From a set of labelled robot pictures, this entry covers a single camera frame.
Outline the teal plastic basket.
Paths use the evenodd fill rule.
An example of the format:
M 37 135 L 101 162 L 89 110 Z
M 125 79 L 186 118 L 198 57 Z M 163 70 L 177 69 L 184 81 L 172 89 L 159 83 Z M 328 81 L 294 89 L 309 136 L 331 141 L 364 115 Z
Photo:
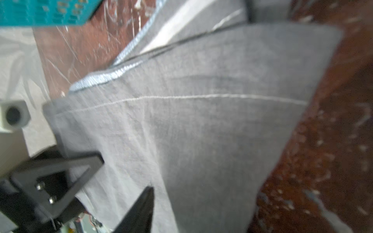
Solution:
M 1 26 L 81 26 L 101 3 L 97 0 L 2 0 Z

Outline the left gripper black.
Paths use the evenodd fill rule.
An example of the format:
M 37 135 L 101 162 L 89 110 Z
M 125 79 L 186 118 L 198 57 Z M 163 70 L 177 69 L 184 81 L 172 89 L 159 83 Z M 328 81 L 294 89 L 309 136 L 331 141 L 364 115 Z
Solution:
M 1 232 L 58 232 L 85 210 L 75 195 L 103 165 L 95 152 L 74 158 L 51 152 L 20 164 L 10 181 L 1 178 Z

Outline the plain grey pillowcase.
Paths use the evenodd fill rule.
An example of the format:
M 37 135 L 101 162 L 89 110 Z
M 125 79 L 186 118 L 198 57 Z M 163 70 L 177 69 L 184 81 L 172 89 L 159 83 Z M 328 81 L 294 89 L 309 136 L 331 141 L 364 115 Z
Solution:
M 115 229 L 143 189 L 154 233 L 244 233 L 342 31 L 225 19 L 240 2 L 167 1 L 127 61 L 43 107 L 67 157 L 104 166 L 79 201 Z

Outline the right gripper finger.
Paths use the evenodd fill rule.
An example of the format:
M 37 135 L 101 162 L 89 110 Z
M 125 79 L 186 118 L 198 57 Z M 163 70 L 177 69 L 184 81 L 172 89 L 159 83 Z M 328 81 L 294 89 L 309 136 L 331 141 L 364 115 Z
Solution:
M 150 233 L 153 221 L 154 188 L 147 186 L 114 233 Z

